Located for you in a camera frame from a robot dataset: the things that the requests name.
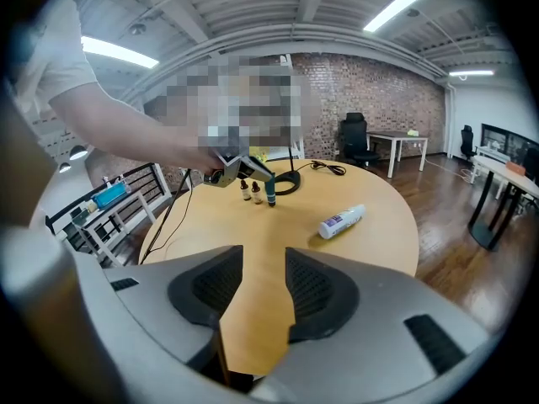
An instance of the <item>round wooden table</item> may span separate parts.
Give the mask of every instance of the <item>round wooden table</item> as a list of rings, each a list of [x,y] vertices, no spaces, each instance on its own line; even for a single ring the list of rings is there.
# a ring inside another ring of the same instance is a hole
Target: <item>round wooden table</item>
[[[294,166],[310,160],[295,160]],[[256,205],[242,198],[239,180],[224,189],[201,184],[194,189],[182,226],[164,248],[145,263],[181,258],[226,245],[243,245],[243,281],[221,319],[228,368],[267,375],[286,353],[288,329],[294,323],[292,299],[285,285],[285,248],[331,253],[415,275],[418,230],[403,197],[383,179],[358,167],[343,177],[328,169],[304,167],[302,185],[277,196],[277,205]],[[288,160],[268,162],[277,175],[290,170]],[[279,183],[277,191],[286,188]],[[161,247],[184,216],[189,194],[178,199],[154,247]],[[363,218],[333,239],[323,240],[318,225],[350,206],[364,204]],[[141,256],[163,220],[152,225]]]

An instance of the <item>forearm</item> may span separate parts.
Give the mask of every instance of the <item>forearm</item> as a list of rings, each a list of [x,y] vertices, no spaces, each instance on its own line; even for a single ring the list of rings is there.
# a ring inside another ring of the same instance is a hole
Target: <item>forearm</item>
[[[81,138],[116,156],[192,167],[198,153],[196,139],[181,127],[161,125],[112,99],[98,84],[60,94],[51,100],[51,107]]]

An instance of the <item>wooden floor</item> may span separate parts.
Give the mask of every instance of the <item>wooden floor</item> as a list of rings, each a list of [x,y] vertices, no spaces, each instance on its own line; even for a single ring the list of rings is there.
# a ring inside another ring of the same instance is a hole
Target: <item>wooden floor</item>
[[[487,252],[468,233],[467,222],[479,201],[484,178],[471,185],[454,173],[467,165],[445,156],[427,157],[419,172],[419,158],[395,163],[388,179],[387,162],[373,169],[408,202],[419,232],[419,267],[416,277],[452,300],[490,332],[497,332],[518,300],[535,257],[539,216],[533,212],[515,216],[497,252]],[[494,182],[481,217],[495,211],[498,185]],[[155,211],[159,215],[166,205]],[[118,258],[136,264],[149,229],[143,221],[114,250]]]

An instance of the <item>small brown dropper bottle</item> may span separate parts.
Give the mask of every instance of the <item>small brown dropper bottle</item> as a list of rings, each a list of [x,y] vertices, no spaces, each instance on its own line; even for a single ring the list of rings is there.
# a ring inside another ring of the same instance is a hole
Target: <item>small brown dropper bottle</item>
[[[242,179],[239,184],[242,189],[243,200],[251,200],[251,194],[249,193],[249,185]]]
[[[258,184],[256,184],[256,181],[253,181],[253,188],[251,189],[253,192],[253,201],[255,204],[262,204],[262,198],[260,197],[260,187]]]

